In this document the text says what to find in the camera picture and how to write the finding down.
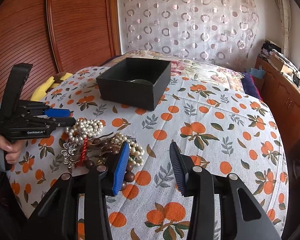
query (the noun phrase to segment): beige curtain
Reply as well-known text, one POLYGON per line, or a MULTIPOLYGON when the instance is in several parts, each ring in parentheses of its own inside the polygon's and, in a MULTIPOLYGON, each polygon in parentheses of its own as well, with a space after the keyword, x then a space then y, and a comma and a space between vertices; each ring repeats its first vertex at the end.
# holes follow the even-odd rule
POLYGON ((281 27, 282 27, 282 53, 289 59, 289 33, 291 26, 291 14, 289 0, 276 0, 280 9, 281 27))

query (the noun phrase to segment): human hand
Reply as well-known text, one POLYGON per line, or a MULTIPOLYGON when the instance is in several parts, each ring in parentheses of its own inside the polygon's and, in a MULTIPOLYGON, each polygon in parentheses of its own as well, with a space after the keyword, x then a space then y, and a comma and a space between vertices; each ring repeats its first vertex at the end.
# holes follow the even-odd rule
POLYGON ((0 148, 8 152, 5 159, 9 164, 16 164, 18 162, 23 143, 23 141, 16 141, 11 144, 2 135, 0 135, 0 148))

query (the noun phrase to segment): silver bolt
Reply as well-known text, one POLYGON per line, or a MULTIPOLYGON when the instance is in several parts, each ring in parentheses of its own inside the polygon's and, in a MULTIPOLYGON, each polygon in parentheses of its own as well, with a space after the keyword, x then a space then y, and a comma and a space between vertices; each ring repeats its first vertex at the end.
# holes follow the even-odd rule
POLYGON ((97 166, 97 171, 99 171, 99 172, 103 172, 106 169, 107 169, 107 167, 105 165, 99 165, 99 166, 97 166))
POLYGON ((70 178, 70 174, 69 173, 63 173, 62 175, 61 175, 61 179, 63 179, 63 180, 67 180, 67 179, 69 179, 70 178))
POLYGON ((229 179, 232 179, 232 180, 237 180, 238 179, 238 176, 234 173, 230 173, 229 174, 229 179))
POLYGON ((192 167, 192 170, 193 170, 194 172, 201 172, 201 171, 202 171, 202 168, 201 168, 200 166, 194 166, 194 167, 192 167))

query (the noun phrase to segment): black box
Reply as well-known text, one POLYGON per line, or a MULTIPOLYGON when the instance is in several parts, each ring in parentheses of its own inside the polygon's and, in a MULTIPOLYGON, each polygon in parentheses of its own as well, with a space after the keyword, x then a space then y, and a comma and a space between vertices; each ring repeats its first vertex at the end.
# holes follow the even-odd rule
POLYGON ((103 100, 154 110, 169 85, 171 62, 125 58, 97 77, 103 100), (151 84, 130 82, 143 79, 151 84))

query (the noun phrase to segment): orange print tablecloth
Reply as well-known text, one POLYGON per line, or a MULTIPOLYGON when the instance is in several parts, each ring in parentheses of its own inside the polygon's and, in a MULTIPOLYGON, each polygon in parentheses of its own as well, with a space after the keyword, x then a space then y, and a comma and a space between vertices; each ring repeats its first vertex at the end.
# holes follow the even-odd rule
MULTIPOLYGON (((145 149, 144 165, 133 169, 136 180, 116 197, 107 197, 113 239, 127 239, 128 235, 132 239, 186 236, 192 198, 182 197, 176 189, 169 158, 172 140, 183 154, 210 173, 238 174, 282 233, 288 205, 287 164, 274 118, 263 102, 221 85, 175 76, 155 111, 145 111, 100 98, 96 76, 106 69, 89 67, 79 71, 44 101, 57 108, 69 108, 75 118, 102 120, 103 134, 121 129, 136 137, 145 149)), ((27 217, 55 180, 68 172, 60 154, 67 140, 64 131, 57 129, 48 139, 29 140, 21 161, 8 172, 27 217)), ((78 167, 72 174, 86 172, 78 167)), ((218 239, 218 201, 215 217, 218 239)), ((79 219, 83 222, 83 214, 79 213, 79 219)), ((79 223, 79 236, 83 238, 82 225, 79 223)))

